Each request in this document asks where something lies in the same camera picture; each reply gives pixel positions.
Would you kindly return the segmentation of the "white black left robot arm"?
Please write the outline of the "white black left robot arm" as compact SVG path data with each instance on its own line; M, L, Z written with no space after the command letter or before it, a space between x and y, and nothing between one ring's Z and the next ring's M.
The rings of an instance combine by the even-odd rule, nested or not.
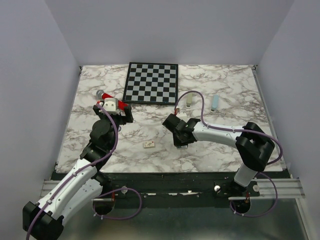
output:
M69 173L36 203L22 209L22 227L26 238L56 240L66 223L90 200L107 197L111 185L99 172L115 151L121 125L133 122L132 108L125 105L124 115L110 102L93 106L99 117L90 133L90 140Z

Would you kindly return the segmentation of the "grey staple strip tray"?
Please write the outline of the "grey staple strip tray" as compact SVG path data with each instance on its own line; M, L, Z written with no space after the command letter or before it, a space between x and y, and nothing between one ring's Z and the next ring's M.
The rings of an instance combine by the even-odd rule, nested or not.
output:
M177 148L178 150L186 150L186 149L188 149L188 145L176 146L176 148Z

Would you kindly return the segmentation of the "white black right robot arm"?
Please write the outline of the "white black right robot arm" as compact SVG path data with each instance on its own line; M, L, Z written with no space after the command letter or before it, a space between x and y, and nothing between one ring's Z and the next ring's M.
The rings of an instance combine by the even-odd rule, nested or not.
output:
M172 133L177 148L200 141L237 149L242 165L229 184L230 191L236 196L247 192L251 180L265 170L275 148L273 141L253 122L239 128L223 125L210 128L200 119L184 121L171 113L162 125Z

